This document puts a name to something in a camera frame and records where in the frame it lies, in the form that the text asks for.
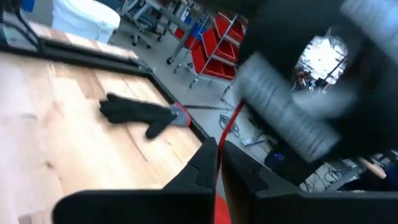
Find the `wooden table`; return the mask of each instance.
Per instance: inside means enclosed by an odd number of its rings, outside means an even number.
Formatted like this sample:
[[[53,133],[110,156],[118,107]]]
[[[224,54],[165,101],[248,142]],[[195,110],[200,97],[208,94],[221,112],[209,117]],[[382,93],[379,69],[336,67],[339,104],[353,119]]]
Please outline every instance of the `wooden table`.
[[[41,36],[136,57],[32,24]],[[188,128],[144,137],[147,125],[113,126],[98,113],[109,91],[162,105],[147,79],[0,53],[0,223],[51,223],[62,197],[85,189],[160,189],[201,142]]]

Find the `chair wheel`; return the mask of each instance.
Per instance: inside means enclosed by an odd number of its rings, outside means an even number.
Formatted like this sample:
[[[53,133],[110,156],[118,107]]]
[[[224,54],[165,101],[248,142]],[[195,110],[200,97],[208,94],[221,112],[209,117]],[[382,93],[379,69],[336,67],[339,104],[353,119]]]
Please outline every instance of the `chair wheel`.
[[[171,65],[172,63],[173,63],[173,59],[171,58],[171,57],[169,57],[168,59],[167,59],[167,65]]]

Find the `white container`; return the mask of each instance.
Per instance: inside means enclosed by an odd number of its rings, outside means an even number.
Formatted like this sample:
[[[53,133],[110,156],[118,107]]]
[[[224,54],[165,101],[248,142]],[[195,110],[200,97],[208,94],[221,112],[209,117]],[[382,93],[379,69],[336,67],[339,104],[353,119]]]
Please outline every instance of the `white container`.
[[[108,43],[119,27],[120,16],[94,0],[53,0],[52,28]]]

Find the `black frame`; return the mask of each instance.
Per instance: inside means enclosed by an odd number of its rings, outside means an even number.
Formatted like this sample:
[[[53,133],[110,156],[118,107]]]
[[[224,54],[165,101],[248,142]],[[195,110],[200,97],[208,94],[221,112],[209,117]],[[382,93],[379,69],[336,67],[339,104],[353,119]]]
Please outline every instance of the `black frame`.
[[[171,94],[153,72],[141,68],[134,59],[118,57],[117,55],[42,37],[39,37],[39,39],[43,46],[41,51],[31,51],[19,49],[10,45],[0,45],[0,52],[147,78],[168,103],[172,104],[178,102],[176,97]],[[192,117],[190,129],[201,142],[208,138],[207,133]]]

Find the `red cable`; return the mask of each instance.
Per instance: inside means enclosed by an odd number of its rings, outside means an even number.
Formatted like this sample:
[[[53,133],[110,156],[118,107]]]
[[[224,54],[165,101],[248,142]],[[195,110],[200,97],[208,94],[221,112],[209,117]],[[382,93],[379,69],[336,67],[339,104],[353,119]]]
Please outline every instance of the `red cable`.
[[[229,123],[226,125],[223,133],[221,134],[220,137],[220,141],[218,143],[218,157],[217,157],[217,172],[220,172],[220,166],[221,166],[221,158],[223,157],[223,148],[224,148],[224,144],[226,141],[226,136],[229,134],[229,132],[231,131],[234,122],[236,120],[236,117],[238,116],[239,112],[241,111],[243,107],[243,101],[240,101],[239,104],[237,105],[237,107],[235,108],[234,113],[232,114],[231,119],[229,120]]]
[[[238,116],[239,112],[243,107],[243,101],[240,101],[232,114],[229,123],[225,127],[223,133],[221,134],[220,141],[218,143],[218,156],[217,156],[217,179],[220,173],[221,159],[223,157],[223,148],[226,141],[226,136],[231,131],[233,124]],[[219,194],[216,194],[216,204],[215,204],[215,224],[231,224],[231,219],[229,218],[228,206],[223,198]]]

